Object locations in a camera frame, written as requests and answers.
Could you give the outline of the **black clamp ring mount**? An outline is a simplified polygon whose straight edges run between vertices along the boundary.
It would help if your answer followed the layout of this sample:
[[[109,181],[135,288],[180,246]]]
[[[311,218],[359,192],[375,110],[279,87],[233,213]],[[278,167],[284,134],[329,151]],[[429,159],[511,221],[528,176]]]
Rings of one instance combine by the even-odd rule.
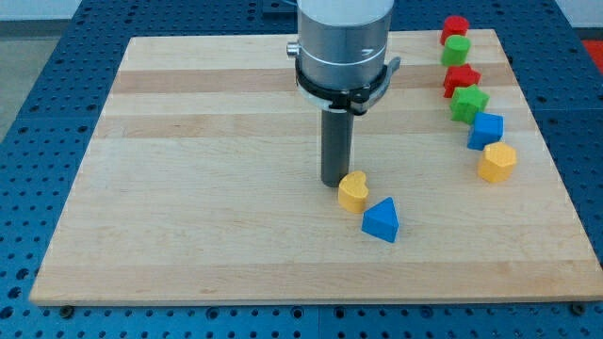
[[[296,59],[296,86],[306,100],[321,110],[334,113],[347,110],[353,115],[362,116],[385,95],[400,63],[399,56],[392,58],[387,65],[383,65],[375,80],[358,89],[327,89],[313,83],[304,75],[300,62]]]

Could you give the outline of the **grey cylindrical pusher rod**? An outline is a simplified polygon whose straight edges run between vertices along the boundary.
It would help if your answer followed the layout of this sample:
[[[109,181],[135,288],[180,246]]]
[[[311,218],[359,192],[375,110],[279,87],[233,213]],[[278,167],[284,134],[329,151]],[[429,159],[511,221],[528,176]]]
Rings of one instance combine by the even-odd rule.
[[[320,179],[329,187],[338,187],[350,168],[353,114],[344,111],[321,112]]]

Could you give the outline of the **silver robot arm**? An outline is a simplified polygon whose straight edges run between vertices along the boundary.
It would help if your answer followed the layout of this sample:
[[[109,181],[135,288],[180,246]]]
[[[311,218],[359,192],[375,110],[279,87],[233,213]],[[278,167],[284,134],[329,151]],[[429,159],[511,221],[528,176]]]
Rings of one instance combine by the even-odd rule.
[[[299,0],[298,37],[286,46],[296,85],[321,110],[320,179],[349,173],[353,121],[387,92],[400,58],[385,60],[393,0]]]

